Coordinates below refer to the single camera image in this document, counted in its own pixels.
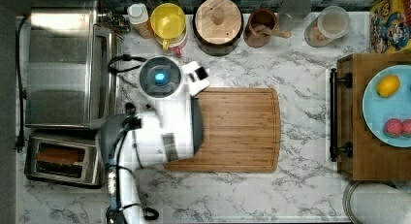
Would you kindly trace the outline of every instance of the blue plate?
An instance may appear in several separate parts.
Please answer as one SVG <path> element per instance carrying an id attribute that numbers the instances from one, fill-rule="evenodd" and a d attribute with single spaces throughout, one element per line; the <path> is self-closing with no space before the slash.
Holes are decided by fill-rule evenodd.
<path id="1" fill-rule="evenodd" d="M 377 94 L 377 85 L 388 75 L 397 75 L 401 82 L 399 90 L 388 98 Z M 411 147 L 411 138 L 390 138 L 384 134 L 384 126 L 390 118 L 401 121 L 411 119 L 411 66 L 389 67 L 378 73 L 369 82 L 363 97 L 363 114 L 366 125 L 382 142 L 397 147 Z"/>

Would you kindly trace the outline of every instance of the brown mug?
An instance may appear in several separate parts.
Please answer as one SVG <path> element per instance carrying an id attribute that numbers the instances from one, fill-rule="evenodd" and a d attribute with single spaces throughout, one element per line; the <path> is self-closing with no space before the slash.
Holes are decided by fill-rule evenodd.
<path id="1" fill-rule="evenodd" d="M 272 10 L 257 9 L 248 18 L 244 31 L 244 41 L 252 48 L 260 48 L 269 41 L 270 35 L 256 31 L 256 27 L 262 24 L 269 29 L 277 28 L 277 16 Z"/>

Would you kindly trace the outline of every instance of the yellow cup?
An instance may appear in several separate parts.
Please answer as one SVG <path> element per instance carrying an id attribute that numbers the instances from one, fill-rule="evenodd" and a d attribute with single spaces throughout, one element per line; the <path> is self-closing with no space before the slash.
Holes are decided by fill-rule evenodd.
<path id="1" fill-rule="evenodd" d="M 163 39 L 163 50 L 167 50 L 170 40 L 184 31 L 185 15 L 177 5 L 165 3 L 154 10 L 150 23 L 154 33 Z"/>

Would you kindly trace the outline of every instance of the wooden tray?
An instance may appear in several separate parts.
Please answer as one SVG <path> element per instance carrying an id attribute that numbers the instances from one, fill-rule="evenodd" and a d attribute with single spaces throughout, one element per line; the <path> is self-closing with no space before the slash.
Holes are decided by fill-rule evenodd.
<path id="1" fill-rule="evenodd" d="M 411 65 L 409 54 L 354 53 L 337 61 L 343 78 L 352 73 L 353 86 L 338 86 L 338 146 L 353 146 L 353 157 L 338 153 L 338 172 L 353 180 L 411 180 L 411 148 L 393 147 L 377 139 L 363 114 L 364 91 L 380 71 L 394 65 Z"/>
<path id="2" fill-rule="evenodd" d="M 274 172 L 281 120 L 274 89 L 208 88 L 198 96 L 205 140 L 190 159 L 165 165 L 185 172 Z"/>

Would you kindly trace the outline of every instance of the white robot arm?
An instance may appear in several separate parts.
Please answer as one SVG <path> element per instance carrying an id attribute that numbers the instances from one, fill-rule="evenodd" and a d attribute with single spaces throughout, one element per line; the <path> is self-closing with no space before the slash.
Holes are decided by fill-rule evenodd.
<path id="1" fill-rule="evenodd" d="M 203 141 L 203 121 L 195 95 L 209 86 L 197 62 L 179 67 L 167 57 L 142 64 L 138 88 L 153 108 L 115 115 L 99 132 L 111 206 L 108 223 L 143 224 L 144 214 L 133 172 L 192 157 Z"/>

